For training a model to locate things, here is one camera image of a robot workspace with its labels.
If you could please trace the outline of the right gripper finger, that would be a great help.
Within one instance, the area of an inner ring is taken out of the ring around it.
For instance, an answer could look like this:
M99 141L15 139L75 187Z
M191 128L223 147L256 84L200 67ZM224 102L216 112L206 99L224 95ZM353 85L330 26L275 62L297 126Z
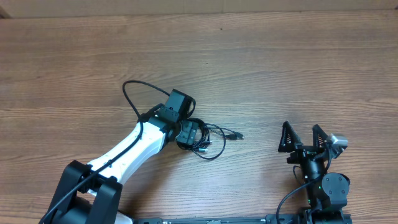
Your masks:
M322 128L318 124L312 127L312 133L313 146L317 148L324 147L328 135L322 130Z
M294 131L288 121L282 125L282 136L280 139L278 152L293 152L302 146L301 139Z

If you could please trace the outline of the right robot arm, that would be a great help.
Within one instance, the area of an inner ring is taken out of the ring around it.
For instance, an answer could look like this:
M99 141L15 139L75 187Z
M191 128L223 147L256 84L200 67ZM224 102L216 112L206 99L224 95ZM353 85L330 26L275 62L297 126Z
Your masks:
M278 204L275 221L277 223L349 224L351 215L343 208L348 204L350 179L341 173L329 172L333 159L339 157L348 147L348 140L340 134L326 134L319 125L312 128L313 144L303 144L291 124L282 125L279 152L289 153L287 163L299 167L303 184L288 193ZM306 190L308 207L298 213L282 216L280 210L284 202L297 192Z

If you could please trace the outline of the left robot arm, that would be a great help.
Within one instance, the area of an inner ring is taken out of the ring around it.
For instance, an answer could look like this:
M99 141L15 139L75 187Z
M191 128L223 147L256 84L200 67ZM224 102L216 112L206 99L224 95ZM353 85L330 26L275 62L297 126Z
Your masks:
M182 132L195 106L191 96L172 90L166 103L142 114L133 131L106 154L87 164L69 163L41 223L133 223L119 211L123 185Z

